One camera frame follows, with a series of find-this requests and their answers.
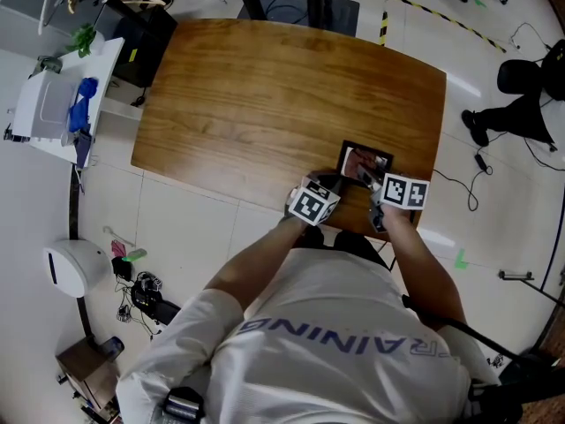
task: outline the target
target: green tape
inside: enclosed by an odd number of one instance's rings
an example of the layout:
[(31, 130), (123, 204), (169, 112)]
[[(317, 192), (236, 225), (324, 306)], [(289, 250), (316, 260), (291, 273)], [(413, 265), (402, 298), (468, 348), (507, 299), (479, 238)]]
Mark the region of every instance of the green tape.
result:
[(465, 256), (465, 250), (462, 248), (459, 250), (459, 254), (457, 255), (456, 259), (456, 269), (465, 270), (469, 265), (469, 262), (463, 262), (463, 257)]

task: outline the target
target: black and white marker cube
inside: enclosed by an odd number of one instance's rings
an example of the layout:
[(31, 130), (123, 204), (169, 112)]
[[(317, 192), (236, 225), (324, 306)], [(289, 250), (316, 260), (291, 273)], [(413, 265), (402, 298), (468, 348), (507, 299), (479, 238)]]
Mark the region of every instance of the black and white marker cube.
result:
[(339, 195), (310, 178), (303, 178), (301, 186), (291, 195), (289, 212), (315, 226), (329, 218), (339, 200)]
[(430, 183), (426, 180), (387, 173), (380, 191), (380, 203), (386, 202), (408, 210), (422, 210), (426, 205), (429, 188)]

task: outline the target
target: yellow and black striped tape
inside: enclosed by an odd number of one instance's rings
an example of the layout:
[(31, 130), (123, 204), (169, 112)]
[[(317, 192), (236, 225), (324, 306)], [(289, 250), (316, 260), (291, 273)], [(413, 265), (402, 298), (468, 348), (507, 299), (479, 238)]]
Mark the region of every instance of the yellow and black striped tape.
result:
[[(440, 12), (430, 10), (429, 8), (426, 8), (425, 6), (422, 6), (421, 4), (414, 4), (413, 2), (411, 2), (409, 0), (400, 0), (400, 1), (405, 3), (405, 4), (409, 4), (410, 6), (420, 8), (420, 9), (426, 11), (426, 12), (430, 12), (431, 14), (435, 14), (436, 16), (439, 16), (442, 19), (447, 20), (448, 22), (453, 22), (454, 24), (460, 26), (461, 28), (464, 28), (465, 30), (476, 34), (479, 38), (485, 40), (486, 42), (488, 42), (490, 45), (492, 45), (496, 49), (500, 50), (501, 52), (506, 53), (506, 50), (504, 48), (502, 48), (501, 46), (499, 46), (492, 39), (487, 38), (486, 36), (482, 35), (481, 33), (479, 33), (477, 30), (475, 30), (473, 28), (468, 28), (465, 24), (462, 24), (458, 20), (454, 20), (452, 18), (449, 18), (448, 16), (446, 16), (445, 14), (441, 14)], [(387, 27), (388, 27), (388, 13), (386, 11), (384, 11), (382, 13), (382, 23), (380, 25), (379, 45), (381, 45), (381, 46), (385, 45), (385, 40), (387, 38)]]

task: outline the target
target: wooden table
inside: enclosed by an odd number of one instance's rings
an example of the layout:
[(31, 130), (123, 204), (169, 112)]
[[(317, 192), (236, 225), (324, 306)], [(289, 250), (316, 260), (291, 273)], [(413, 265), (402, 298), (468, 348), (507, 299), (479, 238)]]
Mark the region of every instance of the wooden table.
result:
[[(303, 26), (201, 19), (178, 25), (155, 77), (132, 164), (283, 209), (344, 140), (430, 179), (446, 76), (391, 49)], [(328, 220), (374, 236), (369, 192), (350, 186)]]

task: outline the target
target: white t-shirt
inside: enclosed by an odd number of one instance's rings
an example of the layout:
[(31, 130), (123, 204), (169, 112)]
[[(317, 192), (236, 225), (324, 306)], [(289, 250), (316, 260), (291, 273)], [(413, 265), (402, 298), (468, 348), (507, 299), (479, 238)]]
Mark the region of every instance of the white t-shirt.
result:
[(213, 423), (452, 422), (471, 378), (497, 382), (472, 338), (403, 307), (382, 266), (310, 249), (290, 252), (245, 319), (222, 291), (189, 301), (120, 379), (125, 424), (150, 422), (209, 360)]

